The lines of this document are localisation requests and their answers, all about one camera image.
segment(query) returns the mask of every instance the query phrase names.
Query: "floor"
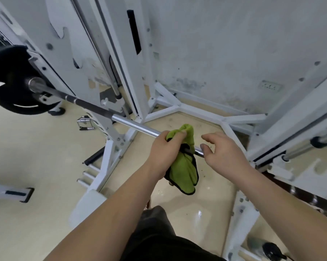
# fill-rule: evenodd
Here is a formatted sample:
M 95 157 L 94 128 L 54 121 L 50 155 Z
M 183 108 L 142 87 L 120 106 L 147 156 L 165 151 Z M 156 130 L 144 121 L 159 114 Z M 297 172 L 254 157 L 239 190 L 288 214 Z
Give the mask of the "floor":
M 23 116 L 0 107 L 0 184 L 34 187 L 27 204 L 0 200 L 0 260 L 39 261 L 69 232 L 67 221 L 85 192 L 76 182 L 84 170 L 82 161 L 104 145 L 98 130 L 79 131 L 76 120 L 84 115 L 78 106 L 66 104 L 61 117 L 49 114 Z M 190 123 L 195 144 L 201 134 L 221 131 L 214 124 L 176 113 L 151 121 L 148 126 L 163 131 Z M 119 131 L 126 127 L 116 125 Z M 110 176 L 102 193 L 109 197 L 145 161 L 154 138 L 139 133 Z M 177 235 L 205 250 L 222 252 L 236 187 L 216 174 L 197 157 L 200 175 L 196 193 L 186 196 L 166 180 L 152 194 L 152 206 L 161 205 Z M 252 232 L 285 247 L 263 219 Z

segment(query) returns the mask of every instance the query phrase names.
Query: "white wall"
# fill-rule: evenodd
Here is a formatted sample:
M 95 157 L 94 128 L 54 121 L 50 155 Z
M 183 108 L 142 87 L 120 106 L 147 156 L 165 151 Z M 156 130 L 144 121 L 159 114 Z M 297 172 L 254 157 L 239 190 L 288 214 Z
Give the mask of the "white wall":
M 268 112 L 327 61 L 327 0 L 146 1 L 158 80 L 169 88 Z M 262 80 L 284 87 L 263 91 Z

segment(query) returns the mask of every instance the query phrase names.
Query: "right hand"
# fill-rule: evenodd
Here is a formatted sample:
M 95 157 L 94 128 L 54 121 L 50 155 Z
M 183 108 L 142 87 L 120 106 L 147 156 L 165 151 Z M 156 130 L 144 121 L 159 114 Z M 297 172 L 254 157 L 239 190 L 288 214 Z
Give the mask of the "right hand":
M 252 168 L 235 141 L 225 134 L 216 132 L 202 135 L 201 138 L 215 145 L 214 153 L 208 145 L 200 145 L 206 163 L 228 180 L 234 181 Z

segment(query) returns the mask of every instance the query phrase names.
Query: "caster wheel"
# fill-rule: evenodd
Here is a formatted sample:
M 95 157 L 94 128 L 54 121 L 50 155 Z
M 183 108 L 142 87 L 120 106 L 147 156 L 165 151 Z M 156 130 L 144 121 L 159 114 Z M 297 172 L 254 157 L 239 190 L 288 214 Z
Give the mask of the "caster wheel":
M 60 107 L 58 111 L 48 111 L 52 116 L 60 116 L 66 112 L 66 109 Z

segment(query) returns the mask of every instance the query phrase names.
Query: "bolt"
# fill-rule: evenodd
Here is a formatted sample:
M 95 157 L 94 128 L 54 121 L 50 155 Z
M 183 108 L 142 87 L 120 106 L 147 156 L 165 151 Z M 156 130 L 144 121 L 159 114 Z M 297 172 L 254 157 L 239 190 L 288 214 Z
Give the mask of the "bolt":
M 48 50 L 53 50 L 53 45 L 51 43 L 46 43 L 46 48 Z

